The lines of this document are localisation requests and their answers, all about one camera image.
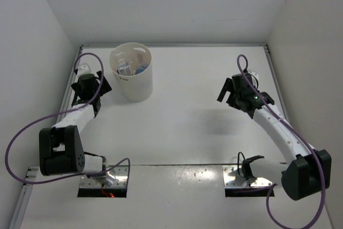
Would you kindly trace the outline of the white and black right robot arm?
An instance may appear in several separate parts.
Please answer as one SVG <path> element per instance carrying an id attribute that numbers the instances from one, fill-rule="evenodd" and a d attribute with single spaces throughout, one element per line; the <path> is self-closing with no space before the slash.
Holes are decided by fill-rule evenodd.
<path id="1" fill-rule="evenodd" d="M 283 187 L 286 194 L 297 201 L 330 186 L 332 158 L 326 150 L 306 146 L 282 117 L 274 100 L 266 93 L 250 86 L 252 75 L 236 74 L 227 78 L 217 98 L 225 94 L 228 106 L 247 113 L 259 124 L 278 147 L 285 164 L 272 163 L 257 155 L 242 161 L 240 175 L 246 180 L 263 177 Z"/>

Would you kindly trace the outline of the blue label plastic bottle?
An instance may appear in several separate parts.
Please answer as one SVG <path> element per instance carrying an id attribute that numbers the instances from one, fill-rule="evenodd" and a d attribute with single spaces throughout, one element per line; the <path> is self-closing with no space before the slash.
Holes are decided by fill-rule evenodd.
<path id="1" fill-rule="evenodd" d="M 138 74 L 144 72 L 148 67 L 149 67 L 149 64 L 147 64 L 147 63 L 139 63 L 137 68 L 136 68 L 135 75 L 138 75 Z"/>

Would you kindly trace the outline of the clear plastic bottle blue cap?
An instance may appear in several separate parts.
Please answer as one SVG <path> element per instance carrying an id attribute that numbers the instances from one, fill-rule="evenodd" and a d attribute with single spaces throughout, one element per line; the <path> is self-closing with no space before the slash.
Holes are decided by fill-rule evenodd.
<path id="1" fill-rule="evenodd" d="M 134 48 L 115 49 L 113 51 L 117 65 L 129 64 L 136 66 L 139 63 L 139 55 L 140 53 Z"/>

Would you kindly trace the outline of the small clear bottle white cap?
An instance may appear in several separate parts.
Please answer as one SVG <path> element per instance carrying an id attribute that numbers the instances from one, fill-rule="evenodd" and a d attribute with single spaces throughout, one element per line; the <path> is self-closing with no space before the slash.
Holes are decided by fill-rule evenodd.
<path id="1" fill-rule="evenodd" d="M 130 63 L 127 61 L 119 63 L 117 65 L 117 73 L 121 76 L 133 76 Z"/>

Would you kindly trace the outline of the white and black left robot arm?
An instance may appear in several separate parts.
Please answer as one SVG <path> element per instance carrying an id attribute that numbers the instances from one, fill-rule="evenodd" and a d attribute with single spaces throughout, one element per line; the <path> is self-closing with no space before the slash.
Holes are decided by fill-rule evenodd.
<path id="1" fill-rule="evenodd" d="M 71 85 L 72 107 L 64 119 L 39 132 L 40 172 L 44 176 L 84 173 L 87 177 L 104 177 L 105 157 L 85 152 L 80 133 L 96 118 L 101 97 L 112 90 L 102 71 L 86 72 Z"/>

